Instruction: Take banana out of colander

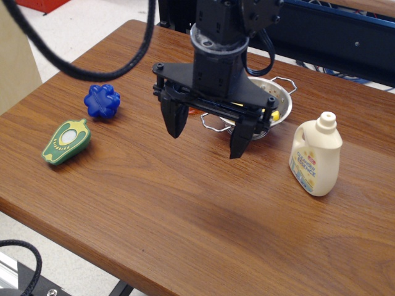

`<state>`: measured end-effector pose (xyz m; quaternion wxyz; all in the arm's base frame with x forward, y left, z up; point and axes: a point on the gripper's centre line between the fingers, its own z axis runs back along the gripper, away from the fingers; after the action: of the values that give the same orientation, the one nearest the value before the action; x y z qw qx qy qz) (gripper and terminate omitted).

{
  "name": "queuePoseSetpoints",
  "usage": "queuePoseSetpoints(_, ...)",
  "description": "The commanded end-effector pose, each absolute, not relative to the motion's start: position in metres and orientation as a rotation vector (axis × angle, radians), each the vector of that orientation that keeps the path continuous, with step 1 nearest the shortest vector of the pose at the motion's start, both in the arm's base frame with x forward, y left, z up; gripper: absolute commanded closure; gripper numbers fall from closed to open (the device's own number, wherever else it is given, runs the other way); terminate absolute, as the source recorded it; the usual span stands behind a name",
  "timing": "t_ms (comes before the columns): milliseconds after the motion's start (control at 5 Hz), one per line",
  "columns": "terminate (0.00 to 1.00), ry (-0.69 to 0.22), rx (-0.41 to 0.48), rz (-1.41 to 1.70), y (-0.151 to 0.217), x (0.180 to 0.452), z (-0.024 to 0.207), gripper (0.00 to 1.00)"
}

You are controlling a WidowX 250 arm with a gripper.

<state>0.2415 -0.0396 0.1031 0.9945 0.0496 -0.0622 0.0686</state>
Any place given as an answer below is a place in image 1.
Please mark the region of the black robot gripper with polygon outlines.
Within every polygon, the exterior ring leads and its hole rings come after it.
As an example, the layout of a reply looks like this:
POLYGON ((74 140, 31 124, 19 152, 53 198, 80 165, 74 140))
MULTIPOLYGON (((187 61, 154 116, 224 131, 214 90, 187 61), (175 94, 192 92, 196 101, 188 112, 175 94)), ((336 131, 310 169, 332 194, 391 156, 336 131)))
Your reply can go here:
POLYGON ((157 76, 154 94, 160 101, 166 129, 173 138, 180 136, 188 118, 188 107, 193 107, 237 121, 230 139, 230 159, 244 154, 258 121, 269 121, 278 107, 277 99, 247 77, 244 56, 243 52, 210 55, 196 51, 190 64, 156 63, 153 66, 157 76))

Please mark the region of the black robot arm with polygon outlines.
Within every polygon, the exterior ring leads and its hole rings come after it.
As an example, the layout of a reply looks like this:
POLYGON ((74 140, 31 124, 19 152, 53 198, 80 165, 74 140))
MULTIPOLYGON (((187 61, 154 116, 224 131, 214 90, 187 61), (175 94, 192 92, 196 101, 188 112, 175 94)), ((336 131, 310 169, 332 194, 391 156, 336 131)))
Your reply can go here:
POLYGON ((265 28, 279 22, 283 1, 198 1, 190 38, 191 64, 157 63, 153 86, 168 133, 183 131, 189 108, 235 123, 230 157, 240 158, 254 134, 270 129, 279 101, 259 88, 250 76, 263 76, 247 66, 249 40, 259 36, 268 46, 265 28))

